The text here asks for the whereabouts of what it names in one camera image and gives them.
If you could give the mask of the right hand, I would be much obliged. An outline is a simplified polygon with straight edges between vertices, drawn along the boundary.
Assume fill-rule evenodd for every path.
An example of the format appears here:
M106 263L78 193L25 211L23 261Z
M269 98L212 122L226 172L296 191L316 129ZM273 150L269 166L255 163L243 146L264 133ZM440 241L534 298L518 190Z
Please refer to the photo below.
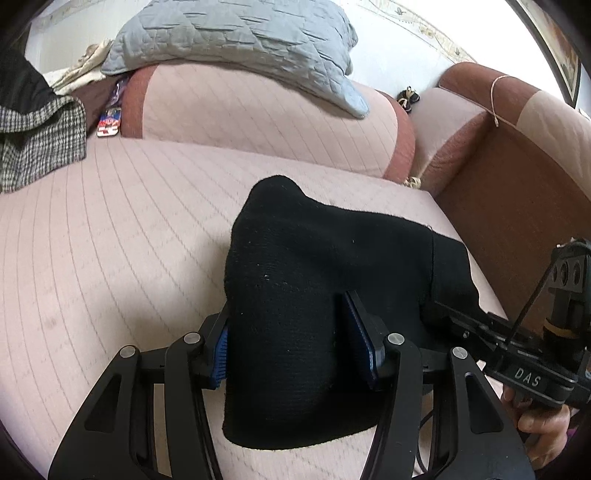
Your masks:
M571 409L533 408L530 401L516 401L514 389L503 386L502 404L514 426L522 433L536 437L526 441L526 453L532 468L540 470L555 460L564 450L568 440Z

